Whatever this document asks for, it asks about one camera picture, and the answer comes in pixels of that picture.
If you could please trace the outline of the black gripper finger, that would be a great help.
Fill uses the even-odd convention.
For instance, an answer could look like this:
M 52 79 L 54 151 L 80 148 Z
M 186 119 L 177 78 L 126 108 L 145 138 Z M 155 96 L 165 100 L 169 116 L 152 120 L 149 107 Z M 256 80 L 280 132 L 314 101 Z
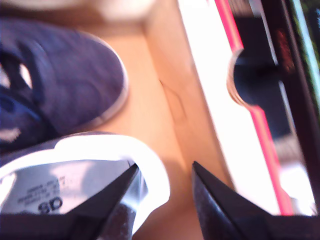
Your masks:
M 225 185 L 198 162 L 192 164 L 192 194 L 205 240 L 270 240 L 270 214 Z
M 68 240 L 131 240 L 140 203 L 140 170 L 133 164 L 105 189 L 76 207 Z

